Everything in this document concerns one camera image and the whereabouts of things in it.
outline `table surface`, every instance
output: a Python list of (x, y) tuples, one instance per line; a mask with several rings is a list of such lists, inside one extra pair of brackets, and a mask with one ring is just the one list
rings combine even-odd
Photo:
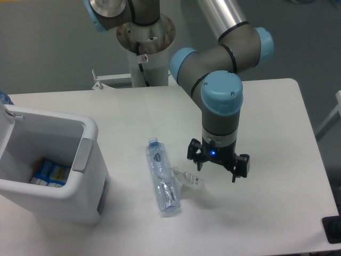
[[(321, 218), (337, 209), (297, 83), (243, 82), (237, 154), (248, 178), (231, 183), (222, 166), (201, 172), (186, 159), (201, 138), (201, 112), (176, 86), (11, 95), (19, 106), (92, 117), (111, 175), (95, 226), (34, 215), (0, 197), (0, 255), (271, 255), (340, 249)], [(202, 190), (182, 187), (181, 211), (162, 218), (144, 149), (150, 137), (170, 163), (197, 173)]]

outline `plastic bottle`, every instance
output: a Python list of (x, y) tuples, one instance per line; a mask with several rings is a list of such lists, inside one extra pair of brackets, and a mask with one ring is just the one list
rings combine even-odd
[(180, 193), (175, 185), (165, 145), (157, 138), (149, 139), (148, 144), (145, 153), (159, 209), (161, 212), (172, 212), (180, 207)]
[(187, 171), (182, 172), (176, 166), (173, 166), (170, 169), (172, 169), (181, 184), (194, 189), (200, 189), (203, 187), (204, 180), (199, 178), (198, 176)]
[(13, 105), (13, 102), (11, 101), (11, 98), (4, 92), (0, 91), (0, 101), (3, 104), (10, 104)]

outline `white bin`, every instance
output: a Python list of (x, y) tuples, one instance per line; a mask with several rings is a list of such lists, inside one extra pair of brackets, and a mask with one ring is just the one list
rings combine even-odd
[[(35, 215), (98, 222), (110, 176), (97, 136), (90, 117), (0, 102), (0, 194)], [(71, 166), (63, 187), (30, 184), (42, 157)]]

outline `light blue joint cap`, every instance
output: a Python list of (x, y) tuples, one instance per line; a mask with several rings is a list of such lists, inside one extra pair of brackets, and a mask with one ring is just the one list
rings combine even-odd
[(212, 72), (202, 82), (201, 99), (216, 115), (231, 116), (243, 103), (243, 83), (234, 73)]
[(268, 31), (266, 31), (265, 28), (255, 29), (257, 30), (259, 37), (261, 38), (261, 56), (257, 64), (258, 66), (272, 58), (274, 51), (274, 43), (271, 34)]
[(100, 22), (98, 21), (98, 19), (96, 18), (96, 15), (94, 14), (94, 12), (92, 11), (91, 7), (90, 7), (90, 2), (89, 0), (84, 0), (84, 5), (87, 9), (87, 12), (89, 13), (92, 22), (95, 25), (95, 28), (97, 29), (98, 32), (105, 32), (107, 31), (105, 28), (103, 28), (103, 26), (100, 24)]
[(179, 72), (180, 66), (182, 62), (186, 59), (186, 57), (192, 52), (197, 52), (193, 48), (186, 47), (178, 50), (172, 57), (169, 63), (169, 70), (174, 79), (177, 82), (177, 74)]

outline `gray floor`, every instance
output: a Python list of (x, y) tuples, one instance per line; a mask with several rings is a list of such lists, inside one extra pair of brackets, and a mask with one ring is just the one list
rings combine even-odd
[[(337, 104), (335, 93), (341, 90), (341, 10), (328, 0), (302, 5), (280, 0), (239, 3), (249, 22), (267, 28), (275, 41), (273, 60), (240, 77), (298, 81), (316, 129)], [(185, 46), (202, 51), (216, 45), (194, 0), (161, 0), (161, 11), (176, 25), (171, 54)], [(97, 33), (83, 1), (0, 2), (0, 90), (89, 90), (91, 69), (97, 75), (128, 73), (116, 31)], [(319, 147), (332, 185), (341, 186), (341, 122)]]

